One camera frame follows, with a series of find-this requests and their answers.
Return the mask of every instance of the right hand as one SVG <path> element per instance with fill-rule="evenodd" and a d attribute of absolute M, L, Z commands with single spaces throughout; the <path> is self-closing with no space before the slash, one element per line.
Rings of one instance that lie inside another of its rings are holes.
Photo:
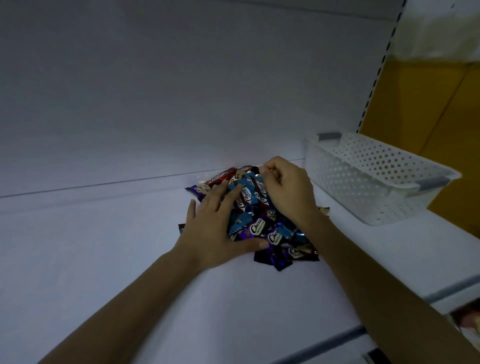
<path fill-rule="evenodd" d="M 305 169 L 282 157 L 274 157 L 260 167 L 265 187 L 275 207 L 300 227 L 318 215 L 313 186 Z"/>

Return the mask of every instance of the left hand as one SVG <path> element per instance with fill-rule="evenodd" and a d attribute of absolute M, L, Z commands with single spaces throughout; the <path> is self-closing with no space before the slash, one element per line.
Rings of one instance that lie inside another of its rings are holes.
<path fill-rule="evenodd" d="M 238 242 L 230 240 L 227 235 L 228 220 L 242 185 L 237 185 L 222 200 L 227 188 L 227 181 L 213 186 L 196 213 L 195 200 L 190 201 L 185 228 L 174 247 L 174 250 L 192 254 L 200 270 L 219 266 L 239 255 L 268 247 L 268 242 L 260 238 Z"/>

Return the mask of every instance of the basket handle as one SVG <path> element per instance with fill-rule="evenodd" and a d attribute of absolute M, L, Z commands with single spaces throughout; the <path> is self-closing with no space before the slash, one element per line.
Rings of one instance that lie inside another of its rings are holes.
<path fill-rule="evenodd" d="M 318 136 L 318 142 L 321 142 L 323 140 L 340 139 L 342 137 L 342 133 L 339 133 L 339 132 L 320 133 L 320 134 L 317 134 L 317 136 Z"/>
<path fill-rule="evenodd" d="M 418 192 L 431 190 L 433 188 L 439 188 L 447 186 L 450 183 L 450 178 L 446 176 L 438 176 L 428 178 L 426 180 L 415 181 L 416 184 L 420 186 Z"/>

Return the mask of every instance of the forearm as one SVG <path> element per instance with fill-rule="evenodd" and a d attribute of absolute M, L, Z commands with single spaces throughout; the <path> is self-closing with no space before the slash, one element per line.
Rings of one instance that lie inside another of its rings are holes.
<path fill-rule="evenodd" d="M 40 363 L 128 363 L 197 273 L 195 260 L 182 251 L 164 254 Z"/>
<path fill-rule="evenodd" d="M 480 363 L 480 354 L 420 297 L 333 223 L 316 214 L 302 230 L 334 272 L 360 320 L 394 363 Z"/>

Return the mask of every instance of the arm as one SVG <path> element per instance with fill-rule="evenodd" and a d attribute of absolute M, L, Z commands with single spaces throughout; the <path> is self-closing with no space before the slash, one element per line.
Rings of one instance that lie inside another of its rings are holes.
<path fill-rule="evenodd" d="M 275 206 L 315 245 L 394 364 L 480 363 L 480 353 L 447 320 L 318 212 L 304 169 L 275 157 L 262 175 Z"/>
<path fill-rule="evenodd" d="M 227 224 L 241 186 L 222 201 L 227 184 L 216 186 L 197 213 L 191 201 L 185 229 L 175 247 L 103 306 L 56 348 L 41 364 L 128 363 L 170 303 L 204 269 L 236 256 L 266 248 L 262 239 L 233 243 Z"/>

